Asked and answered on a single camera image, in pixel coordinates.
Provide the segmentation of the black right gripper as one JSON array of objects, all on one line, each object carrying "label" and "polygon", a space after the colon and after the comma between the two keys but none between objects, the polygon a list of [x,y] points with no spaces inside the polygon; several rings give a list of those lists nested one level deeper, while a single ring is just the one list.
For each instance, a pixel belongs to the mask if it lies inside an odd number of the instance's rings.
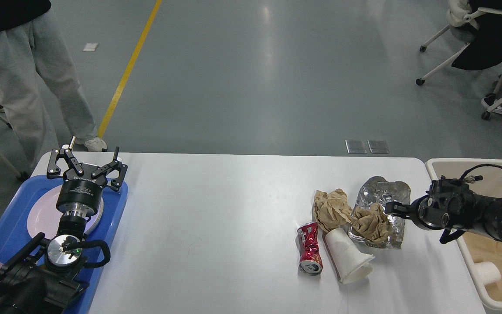
[{"label": "black right gripper", "polygon": [[389,201],[384,206],[384,213],[386,215],[400,217],[402,219],[410,219],[422,230],[440,230],[441,226],[426,220],[426,216],[428,215],[428,210],[430,208],[427,203],[429,198],[430,197],[428,195],[425,195],[416,199],[410,205],[402,204],[398,201]]}]

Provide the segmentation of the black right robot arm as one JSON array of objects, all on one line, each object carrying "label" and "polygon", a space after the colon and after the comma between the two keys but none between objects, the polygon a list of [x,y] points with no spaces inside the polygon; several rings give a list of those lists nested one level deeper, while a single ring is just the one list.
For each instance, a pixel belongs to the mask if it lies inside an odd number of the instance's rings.
[{"label": "black right robot arm", "polygon": [[502,242],[502,198],[476,194],[470,184],[483,179],[467,169],[459,178],[433,180],[427,194],[412,204],[389,201],[384,213],[410,219],[423,230],[442,230],[441,244],[457,240],[465,232]]}]

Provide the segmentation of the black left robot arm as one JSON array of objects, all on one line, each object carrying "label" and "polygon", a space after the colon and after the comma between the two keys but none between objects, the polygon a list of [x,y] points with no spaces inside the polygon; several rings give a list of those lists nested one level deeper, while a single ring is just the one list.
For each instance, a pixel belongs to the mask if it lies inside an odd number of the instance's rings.
[{"label": "black left robot arm", "polygon": [[79,162],[71,145],[52,151],[47,178],[63,180],[61,213],[51,239],[38,233],[0,268],[0,314],[61,314],[90,286],[76,278],[110,262],[105,240],[88,240],[86,223],[99,211],[105,188],[120,191],[127,165],[118,157],[97,166]]}]

